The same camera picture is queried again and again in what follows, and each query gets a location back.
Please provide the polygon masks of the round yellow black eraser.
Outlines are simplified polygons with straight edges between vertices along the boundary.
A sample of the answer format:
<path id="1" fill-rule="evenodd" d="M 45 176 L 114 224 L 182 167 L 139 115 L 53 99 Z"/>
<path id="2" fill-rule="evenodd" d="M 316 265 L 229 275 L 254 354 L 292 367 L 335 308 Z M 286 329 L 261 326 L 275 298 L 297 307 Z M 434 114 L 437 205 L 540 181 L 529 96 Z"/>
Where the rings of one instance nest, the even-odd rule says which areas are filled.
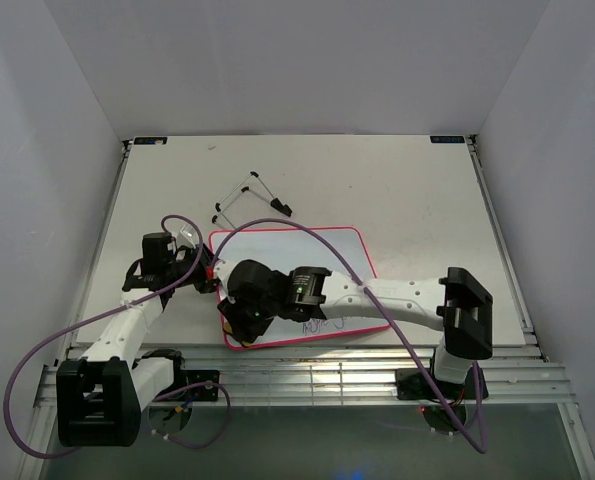
<path id="1" fill-rule="evenodd" d="M 223 326 L 223 332 L 226 334 L 227 337 L 232 338 L 233 340 L 236 340 L 240 346 L 242 346 L 243 348 L 249 348 L 252 346 L 252 344 L 250 342 L 244 341 L 244 340 L 238 340 L 234 333 L 233 330 L 231 328 L 231 325 L 229 323 L 225 323 Z"/>

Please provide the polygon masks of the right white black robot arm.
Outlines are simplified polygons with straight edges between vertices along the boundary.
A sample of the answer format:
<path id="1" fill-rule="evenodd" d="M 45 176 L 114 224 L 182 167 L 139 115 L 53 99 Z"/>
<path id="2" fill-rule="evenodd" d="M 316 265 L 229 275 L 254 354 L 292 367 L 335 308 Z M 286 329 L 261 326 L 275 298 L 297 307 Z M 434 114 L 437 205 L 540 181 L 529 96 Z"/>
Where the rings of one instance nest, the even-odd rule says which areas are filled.
<path id="1" fill-rule="evenodd" d="M 276 319 L 407 322 L 441 335 L 428 373 L 431 390 L 441 397 L 453 396 L 472 363 L 493 354 L 493 296 L 461 267 L 430 280 L 359 281 L 324 267 L 282 273 L 248 259 L 220 261 L 213 276 L 225 295 L 218 309 L 226 332 L 241 345 L 254 343 Z"/>

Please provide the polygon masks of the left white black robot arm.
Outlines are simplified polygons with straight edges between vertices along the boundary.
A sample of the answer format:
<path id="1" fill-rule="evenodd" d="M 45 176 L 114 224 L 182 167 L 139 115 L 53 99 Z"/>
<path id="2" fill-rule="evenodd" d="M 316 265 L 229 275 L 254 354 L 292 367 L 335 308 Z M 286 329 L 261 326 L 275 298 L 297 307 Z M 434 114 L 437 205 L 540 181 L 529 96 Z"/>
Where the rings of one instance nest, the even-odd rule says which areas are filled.
<path id="1" fill-rule="evenodd" d="M 56 374 L 58 438 L 64 447 L 130 446 L 141 416 L 158 396 L 184 397 L 189 376 L 182 354 L 160 348 L 139 351 L 178 288 L 212 293 L 208 247 L 189 233 L 159 232 L 142 238 L 142 255 L 128 268 L 121 311 L 98 339 Z"/>

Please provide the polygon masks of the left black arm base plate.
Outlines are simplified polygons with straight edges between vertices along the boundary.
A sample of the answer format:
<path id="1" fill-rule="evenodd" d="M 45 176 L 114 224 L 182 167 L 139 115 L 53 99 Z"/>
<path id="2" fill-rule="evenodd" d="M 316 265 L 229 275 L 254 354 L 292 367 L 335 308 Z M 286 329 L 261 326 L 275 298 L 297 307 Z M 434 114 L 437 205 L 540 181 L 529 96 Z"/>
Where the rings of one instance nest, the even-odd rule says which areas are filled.
<path id="1" fill-rule="evenodd" d="M 220 380 L 219 370 L 181 370 L 175 380 L 174 389 L 195 384 L 177 393 L 173 399 L 183 402 L 213 402 L 218 399 L 219 390 L 215 384 Z"/>

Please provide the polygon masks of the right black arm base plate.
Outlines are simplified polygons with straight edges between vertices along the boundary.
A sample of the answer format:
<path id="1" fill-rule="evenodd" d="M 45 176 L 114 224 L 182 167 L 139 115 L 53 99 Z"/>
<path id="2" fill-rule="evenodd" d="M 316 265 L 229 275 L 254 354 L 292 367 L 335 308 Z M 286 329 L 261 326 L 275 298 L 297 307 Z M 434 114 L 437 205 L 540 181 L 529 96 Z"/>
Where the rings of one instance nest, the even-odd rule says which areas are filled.
<path id="1" fill-rule="evenodd" d="M 396 397 L 398 400 L 428 400 L 438 401 L 438 397 L 428 385 L 425 377 L 418 369 L 402 368 L 394 372 Z M 436 380 L 441 393 L 449 402 L 462 400 L 475 400 L 475 375 L 473 369 L 468 371 L 466 380 L 462 384 L 453 384 Z"/>

